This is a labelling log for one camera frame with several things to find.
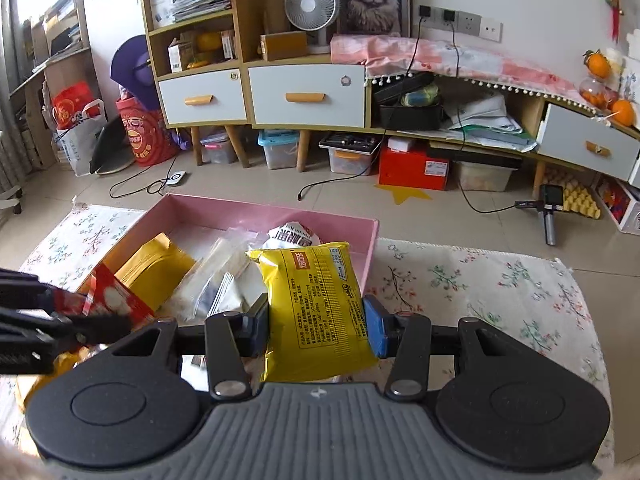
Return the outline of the pink cardboard box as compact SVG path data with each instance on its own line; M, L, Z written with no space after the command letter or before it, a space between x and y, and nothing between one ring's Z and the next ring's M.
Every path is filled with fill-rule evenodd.
M116 272L143 244L160 233L166 234L194 260L207 256L221 238L233 244L238 252L249 250L258 247L269 231L288 222L310 229L322 243L348 243L358 284L366 287L380 222L202 196L166 195L134 222L101 262Z

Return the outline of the clear storage bin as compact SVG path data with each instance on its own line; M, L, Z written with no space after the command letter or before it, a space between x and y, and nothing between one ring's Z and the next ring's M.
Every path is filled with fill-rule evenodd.
M514 169L501 166L456 162L454 174L463 191L504 192Z

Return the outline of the blue lid storage bin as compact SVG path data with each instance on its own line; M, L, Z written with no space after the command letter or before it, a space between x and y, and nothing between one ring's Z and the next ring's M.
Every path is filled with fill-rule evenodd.
M270 170L295 168L298 144L297 130L264 129L258 134L258 145L264 150Z

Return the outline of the red shopping bag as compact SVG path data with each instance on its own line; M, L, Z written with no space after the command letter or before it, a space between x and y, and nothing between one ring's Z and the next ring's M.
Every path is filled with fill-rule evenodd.
M104 103L94 96L85 81L79 81L53 98L52 115L56 131L63 132L87 119L104 116Z

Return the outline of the wooden tv cabinet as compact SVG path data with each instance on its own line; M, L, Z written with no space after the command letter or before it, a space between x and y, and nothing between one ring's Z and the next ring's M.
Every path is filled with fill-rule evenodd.
M267 61L259 12L262 0L231 0L227 10L209 12L180 23L156 26L152 0L142 0L145 38L165 124L198 133L208 126L237 134L241 127L291 128L303 136L315 131L393 134L438 139L438 130L395 131L372 125L372 90L361 65L334 64L330 54L306 54ZM230 60L183 72L170 68L171 40L185 30L230 23L234 55ZM562 164L606 174L628 183L639 177L639 135L617 122L597 120L574 105L523 91L460 81L468 89L490 89L506 98L506 109L534 139L539 165Z

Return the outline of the yellow egg tray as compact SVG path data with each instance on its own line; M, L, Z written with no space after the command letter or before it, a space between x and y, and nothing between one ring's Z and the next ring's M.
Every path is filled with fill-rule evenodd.
M578 184L570 188L568 185L563 190L563 210L574 212L583 217L598 220L602 211L594 200L588 188Z

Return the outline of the yellow wafer snack pack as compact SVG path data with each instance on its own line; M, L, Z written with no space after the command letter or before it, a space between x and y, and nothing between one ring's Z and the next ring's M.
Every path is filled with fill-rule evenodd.
M144 243L115 272L115 278L157 311L195 263L168 235L160 233Z

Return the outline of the orange fruit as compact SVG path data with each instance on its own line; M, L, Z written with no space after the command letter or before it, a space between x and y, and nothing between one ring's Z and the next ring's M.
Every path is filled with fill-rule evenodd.
M600 50L587 50L584 53L584 64L593 77L605 80L610 76L611 65Z
M634 112L634 106L628 100L619 99L613 102L610 106L612 118L620 125L625 127L631 127L636 120L636 113Z

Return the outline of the yellow chip bag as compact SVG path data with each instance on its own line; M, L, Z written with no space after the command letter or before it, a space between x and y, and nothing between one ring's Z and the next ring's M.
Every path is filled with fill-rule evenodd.
M375 366L348 243L247 255L268 292L265 382L318 382Z

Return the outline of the red lantern gift bag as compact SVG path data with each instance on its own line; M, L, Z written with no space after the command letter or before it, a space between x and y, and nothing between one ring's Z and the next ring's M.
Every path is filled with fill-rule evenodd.
M134 96L119 99L116 108L139 166L152 167L179 153L161 110L147 110Z

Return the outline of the white pecan snack bag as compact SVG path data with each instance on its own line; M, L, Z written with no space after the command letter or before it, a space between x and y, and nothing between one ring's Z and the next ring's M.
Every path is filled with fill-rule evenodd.
M290 221L268 232L264 249L304 248L321 245L320 237L297 221Z

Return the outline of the red white snack packet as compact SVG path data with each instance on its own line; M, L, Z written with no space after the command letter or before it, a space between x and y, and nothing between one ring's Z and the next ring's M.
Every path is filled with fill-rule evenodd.
M92 270L81 295L84 299L78 302L76 314L126 316L134 330L155 320L154 311L122 284L104 263Z

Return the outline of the purple hat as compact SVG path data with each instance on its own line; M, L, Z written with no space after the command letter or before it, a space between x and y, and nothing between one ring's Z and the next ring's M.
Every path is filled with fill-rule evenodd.
M111 80L132 94L147 110L160 109L151 68L151 58L144 35L126 40L114 53Z

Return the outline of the black storage box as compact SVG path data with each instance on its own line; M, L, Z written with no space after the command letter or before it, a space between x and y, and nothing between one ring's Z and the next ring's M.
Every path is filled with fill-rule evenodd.
M395 131L438 130L449 116L430 72L381 78L372 90L372 125Z

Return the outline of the white charger puck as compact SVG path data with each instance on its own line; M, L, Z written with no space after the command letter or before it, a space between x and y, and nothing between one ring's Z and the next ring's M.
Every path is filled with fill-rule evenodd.
M186 182L188 173L186 171L176 171L171 174L165 182L166 186L179 186Z

